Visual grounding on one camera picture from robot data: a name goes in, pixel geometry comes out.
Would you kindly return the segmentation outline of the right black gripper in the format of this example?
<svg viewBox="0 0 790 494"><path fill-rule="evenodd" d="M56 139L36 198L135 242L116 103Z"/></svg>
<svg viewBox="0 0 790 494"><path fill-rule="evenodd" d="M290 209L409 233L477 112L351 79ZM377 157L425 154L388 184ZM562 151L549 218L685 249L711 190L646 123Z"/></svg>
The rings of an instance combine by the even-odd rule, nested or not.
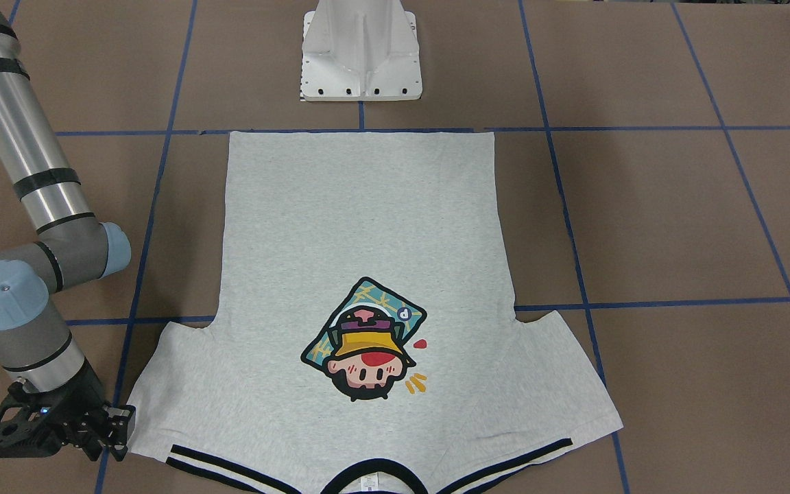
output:
<svg viewBox="0 0 790 494"><path fill-rule="evenodd" d="M28 384L20 378L20 384ZM128 455L128 441L135 428L136 407L115 405L104 397L97 373L85 362L74 377L53 393L49 422L63 446L82 450L91 462L96 462L104 451L117 462Z"/></svg>

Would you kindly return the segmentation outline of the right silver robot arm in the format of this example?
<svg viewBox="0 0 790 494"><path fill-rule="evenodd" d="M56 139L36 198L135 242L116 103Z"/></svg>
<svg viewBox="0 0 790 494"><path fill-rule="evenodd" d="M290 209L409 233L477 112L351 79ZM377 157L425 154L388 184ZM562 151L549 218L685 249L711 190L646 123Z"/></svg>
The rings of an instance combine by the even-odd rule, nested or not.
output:
<svg viewBox="0 0 790 494"><path fill-rule="evenodd" d="M0 159L38 236L0 251L0 365L10 376L0 458L44 458L73 446L92 462L104 452L120 462L135 407L104 397L52 296L122 271L131 245L92 212L19 53L0 12Z"/></svg>

